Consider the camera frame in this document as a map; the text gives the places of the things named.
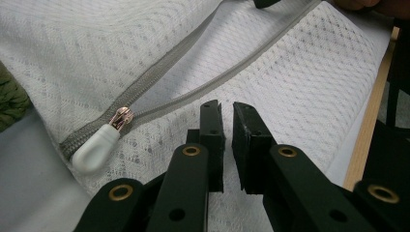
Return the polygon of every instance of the wooden strip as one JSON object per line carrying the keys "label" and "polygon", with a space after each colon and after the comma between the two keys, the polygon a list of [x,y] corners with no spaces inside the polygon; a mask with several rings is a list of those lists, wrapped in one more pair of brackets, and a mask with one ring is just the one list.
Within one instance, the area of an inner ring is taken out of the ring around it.
{"label": "wooden strip", "polygon": [[397,35],[395,28],[392,33],[392,39],[380,64],[373,89],[368,100],[364,120],[359,130],[359,135],[356,140],[355,148],[353,150],[352,158],[350,159],[349,168],[347,169],[346,178],[344,179],[344,188],[353,190],[357,182],[362,180],[365,171],[368,150],[376,123],[377,114],[382,100],[384,88],[386,85],[389,67],[392,61],[393,50],[395,49],[395,39]]}

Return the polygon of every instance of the zipper teeth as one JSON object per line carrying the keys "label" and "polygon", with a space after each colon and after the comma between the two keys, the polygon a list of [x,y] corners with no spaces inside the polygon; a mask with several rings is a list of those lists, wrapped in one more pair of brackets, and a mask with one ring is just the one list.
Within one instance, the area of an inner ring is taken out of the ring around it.
{"label": "zipper teeth", "polygon": [[273,44],[275,44],[278,40],[280,40],[291,28],[293,28],[303,17],[305,17],[312,9],[314,9],[320,3],[321,3],[321,0],[311,1],[309,4],[307,4],[304,7],[304,9],[299,15],[297,15],[296,17],[293,18],[293,20],[291,20],[290,24],[284,27],[281,31],[279,31],[275,36],[273,36],[266,43],[261,45],[259,49],[255,50],[252,54],[250,54],[248,57],[243,59],[241,62],[239,62],[237,65],[233,66],[231,69],[227,70],[226,72],[218,75],[214,79],[186,93],[183,96],[177,97],[164,104],[154,106],[147,110],[136,113],[135,117],[138,118],[138,121],[132,125],[132,128],[133,129],[137,128],[138,126],[142,124],[148,123],[156,118],[159,118],[165,114],[168,114],[176,110],[182,105],[196,101],[200,99],[201,97],[205,96],[206,94],[208,94],[209,92],[211,92],[212,90],[221,86],[221,84],[230,80],[237,73],[245,69],[252,62],[254,62],[257,58],[259,58],[265,51],[267,51]]}
{"label": "zipper teeth", "polygon": [[167,52],[154,66],[149,68],[135,83],[133,83],[117,100],[95,121],[85,125],[81,129],[70,134],[64,142],[60,144],[63,156],[69,160],[73,153],[87,139],[93,135],[109,119],[119,107],[130,106],[138,100],[147,90],[149,90],[158,80],[160,80],[175,63],[177,63],[190,48],[200,38],[206,27],[212,21],[216,11],[210,14],[195,30],[180,41],[174,48]]}

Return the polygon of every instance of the green textured fabric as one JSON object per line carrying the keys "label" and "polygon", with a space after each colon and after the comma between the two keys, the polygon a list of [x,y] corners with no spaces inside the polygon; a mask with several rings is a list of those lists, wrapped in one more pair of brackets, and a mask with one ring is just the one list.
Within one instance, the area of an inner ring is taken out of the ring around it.
{"label": "green textured fabric", "polygon": [[27,93],[0,62],[0,132],[20,119],[29,105]]}

